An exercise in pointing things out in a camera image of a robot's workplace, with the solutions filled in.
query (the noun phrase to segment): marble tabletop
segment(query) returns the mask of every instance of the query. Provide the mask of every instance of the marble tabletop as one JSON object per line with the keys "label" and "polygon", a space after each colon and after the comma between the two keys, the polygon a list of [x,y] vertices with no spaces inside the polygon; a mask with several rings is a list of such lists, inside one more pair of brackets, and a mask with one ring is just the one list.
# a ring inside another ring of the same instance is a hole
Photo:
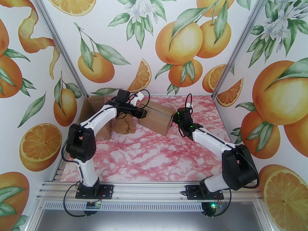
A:
{"label": "marble tabletop", "polygon": [[[184,107],[186,96],[153,96],[166,107]],[[192,119],[230,142],[211,96],[193,96]],[[95,171],[101,181],[142,182],[201,180],[221,172],[221,161],[207,148],[182,138],[176,124],[162,136],[138,124],[134,134],[112,132],[112,139],[96,142]],[[76,164],[67,163],[61,181],[80,180]]]}

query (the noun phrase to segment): cardboard box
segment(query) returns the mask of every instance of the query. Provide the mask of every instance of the cardboard box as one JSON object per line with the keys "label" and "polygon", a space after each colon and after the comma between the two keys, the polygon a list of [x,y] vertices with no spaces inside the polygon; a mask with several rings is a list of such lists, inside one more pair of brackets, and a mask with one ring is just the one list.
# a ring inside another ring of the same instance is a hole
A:
{"label": "cardboard box", "polygon": [[[146,105],[146,103],[147,100],[143,101],[140,107]],[[138,119],[138,123],[154,132],[166,136],[171,128],[172,117],[175,110],[153,101],[150,101],[144,109],[148,112],[148,115],[146,118]]]}
{"label": "cardboard box", "polygon": [[[81,107],[77,124],[86,121],[91,116],[96,114],[96,112],[99,111],[104,106],[106,101],[107,98],[103,96],[91,96],[88,99],[85,98]],[[109,139],[111,139],[111,120],[107,122],[107,124],[103,126],[95,136],[95,141],[109,140]]]}

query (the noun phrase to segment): brown cardboard box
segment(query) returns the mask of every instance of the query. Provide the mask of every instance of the brown cardboard box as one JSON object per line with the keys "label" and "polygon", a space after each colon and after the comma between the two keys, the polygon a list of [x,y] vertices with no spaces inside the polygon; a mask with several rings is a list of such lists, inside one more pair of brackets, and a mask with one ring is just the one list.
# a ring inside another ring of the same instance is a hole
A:
{"label": "brown cardboard box", "polygon": [[[107,98],[103,96],[91,96],[88,99],[85,98],[77,123],[80,124],[96,114],[96,112],[104,106],[106,101]],[[95,141],[109,139],[111,139],[111,120],[107,122],[107,124],[103,126],[95,136]]]}
{"label": "brown cardboard box", "polygon": [[172,117],[175,110],[153,101],[150,101],[144,109],[148,112],[148,115],[146,118],[138,119],[138,123],[154,132],[166,136],[171,128]]}

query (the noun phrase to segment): teddy bear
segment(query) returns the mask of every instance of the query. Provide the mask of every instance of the teddy bear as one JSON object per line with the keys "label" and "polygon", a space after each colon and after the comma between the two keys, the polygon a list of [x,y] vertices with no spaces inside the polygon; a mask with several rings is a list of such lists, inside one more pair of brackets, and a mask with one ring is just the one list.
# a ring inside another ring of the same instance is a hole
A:
{"label": "teddy bear", "polygon": [[111,130],[119,134],[135,133],[136,124],[133,121],[132,115],[120,113]]}

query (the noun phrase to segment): pink marble surface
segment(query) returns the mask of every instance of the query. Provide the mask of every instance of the pink marble surface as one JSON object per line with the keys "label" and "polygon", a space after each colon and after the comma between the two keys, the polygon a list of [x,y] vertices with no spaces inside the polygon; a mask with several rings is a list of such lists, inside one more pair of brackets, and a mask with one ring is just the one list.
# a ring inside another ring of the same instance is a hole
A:
{"label": "pink marble surface", "polygon": [[[186,96],[153,96],[151,100],[174,109],[184,107]],[[193,97],[193,121],[230,141],[211,96]],[[101,181],[201,180],[221,172],[221,162],[211,151],[179,135],[174,124],[162,136],[136,123],[135,134],[112,132],[112,139],[98,141],[95,171]],[[61,181],[80,180],[76,164],[67,163]]]}

